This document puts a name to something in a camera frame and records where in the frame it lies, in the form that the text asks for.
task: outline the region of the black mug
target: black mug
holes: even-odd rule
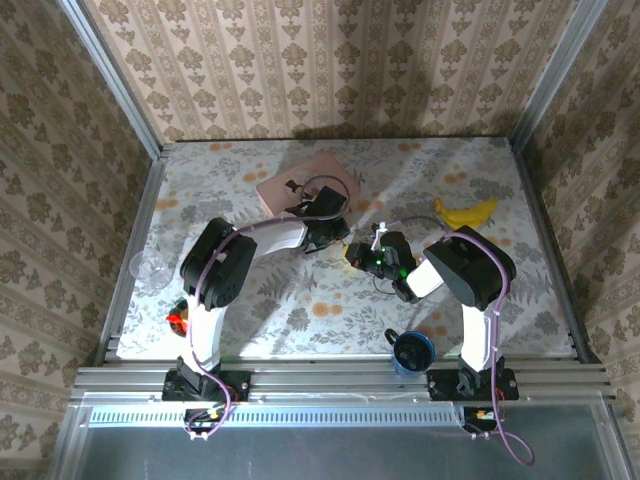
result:
[[[435,359],[435,347],[424,333],[404,332],[398,335],[392,328],[387,328],[384,338],[393,346],[392,363],[401,375],[420,375]]]

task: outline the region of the patterned wallpaper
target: patterned wallpaper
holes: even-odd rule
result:
[[[577,0],[85,0],[164,142],[509,135]]]
[[[0,477],[38,478],[150,161],[55,1],[0,2],[0,72]]]
[[[640,2],[609,2],[525,153],[638,460]]]

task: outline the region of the clear plastic cup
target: clear plastic cup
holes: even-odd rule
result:
[[[160,290],[169,285],[173,277],[169,263],[158,250],[151,247],[133,256],[129,262],[129,273],[137,281],[154,290]]]

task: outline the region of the floral tablecloth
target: floral tablecloth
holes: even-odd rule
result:
[[[255,187],[262,180],[330,151],[361,192],[346,215],[353,237],[373,222],[434,215],[439,196],[449,208],[499,199],[478,230],[514,259],[518,275],[501,315],[503,350],[569,355],[564,317],[551,286],[538,237],[505,139],[393,139],[183,143],[172,147],[147,246],[173,269],[160,292],[136,283],[117,354],[123,359],[173,359],[185,340],[166,315],[183,294],[178,269],[207,222],[216,216],[236,226],[267,218]],[[442,232],[428,223],[400,227],[413,251]],[[391,286],[378,280],[380,290]],[[439,355],[462,342],[462,309],[440,287],[410,305],[376,290],[372,276],[349,266],[343,245],[304,255],[280,251],[254,262],[240,296],[229,306],[221,338],[224,354],[246,357],[388,354],[383,332],[417,329]]]

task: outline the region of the yellow banana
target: yellow banana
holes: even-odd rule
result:
[[[463,225],[476,228],[485,223],[498,205],[498,200],[490,198],[472,208],[461,210],[450,210],[442,204],[440,198],[436,198],[434,206],[436,212],[451,228],[458,229]]]

